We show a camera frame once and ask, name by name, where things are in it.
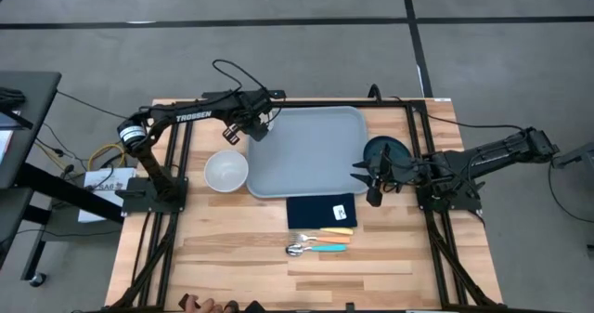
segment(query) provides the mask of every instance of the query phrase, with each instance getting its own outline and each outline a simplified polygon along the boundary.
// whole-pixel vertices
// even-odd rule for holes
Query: wooden table
[[[172,101],[157,99],[154,104]],[[449,101],[428,99],[427,107],[431,115],[456,119]],[[411,149],[403,109],[361,111],[369,138],[396,137]],[[420,119],[416,121],[422,140]],[[431,126],[438,150],[462,150],[456,125],[431,120]],[[284,199],[259,200],[245,188],[223,194],[206,186],[202,170],[210,156],[225,149],[245,153],[247,138],[231,146],[221,137],[224,128],[214,119],[194,123],[187,168],[187,208],[179,218],[165,309],[178,309],[176,303],[184,293],[197,294],[202,300],[212,297],[223,304],[235,299],[242,308],[252,300],[258,300],[266,309],[344,309],[347,302],[354,302],[357,309],[439,307],[425,220],[413,189],[385,194],[379,208],[371,207],[365,194],[356,196],[359,227],[348,252],[308,252],[290,257],[284,252],[288,242]],[[176,159],[182,130],[178,133]],[[161,163],[168,131],[153,148]],[[488,296],[500,302],[483,225],[467,212],[450,214],[462,265]],[[144,218],[143,214],[131,215],[124,222],[106,304],[116,301],[130,284]],[[161,233],[167,222],[163,221]],[[140,266],[146,256],[144,249]],[[450,301],[456,302],[450,268],[445,261],[444,265]],[[155,270],[150,304],[155,302],[161,273],[159,266]]]

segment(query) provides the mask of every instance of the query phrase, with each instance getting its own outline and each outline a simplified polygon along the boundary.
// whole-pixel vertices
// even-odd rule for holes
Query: fork
[[[307,236],[301,233],[292,233],[291,237],[296,242],[305,242],[305,241],[318,241],[318,242],[328,242],[328,243],[350,243],[351,238],[347,236],[341,237],[314,237],[314,236]]]

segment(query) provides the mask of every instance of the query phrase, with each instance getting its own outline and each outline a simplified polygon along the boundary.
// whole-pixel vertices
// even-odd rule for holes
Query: caster wheel
[[[47,275],[41,272],[35,272],[35,276],[29,280],[29,285],[32,287],[40,287],[45,280],[47,280]]]

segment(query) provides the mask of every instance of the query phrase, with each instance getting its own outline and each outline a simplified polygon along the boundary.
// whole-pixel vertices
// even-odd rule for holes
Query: gray tray
[[[248,190],[259,198],[363,193],[368,130],[353,107],[284,109],[260,142],[248,142]]]

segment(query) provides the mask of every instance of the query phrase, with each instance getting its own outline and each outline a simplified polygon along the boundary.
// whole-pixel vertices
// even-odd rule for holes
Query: floor
[[[594,0],[412,0],[417,18],[592,16]],[[2,0],[0,23],[384,18],[407,14],[405,0]],[[155,97],[195,98],[232,84],[211,61],[232,59],[292,97],[452,98],[470,124],[533,125],[562,150],[594,139],[593,22],[420,24],[429,76],[421,91],[419,51],[405,23],[46,29],[0,32],[0,69],[58,71],[60,90],[129,114]],[[110,116],[58,97],[46,122],[79,156],[117,140]],[[467,148],[508,130],[461,129]],[[54,143],[43,131],[40,138]],[[29,161],[58,174],[34,150]],[[594,219],[591,177],[577,164],[553,173],[573,213]],[[484,218],[497,277],[510,306],[589,312],[594,306],[594,226],[554,203],[545,165],[515,165],[485,179]],[[37,196],[36,203],[47,200]],[[23,224],[23,229],[32,228]],[[18,281],[34,234],[18,236],[0,272],[6,311],[71,312],[103,305],[117,236],[50,243],[38,289]]]

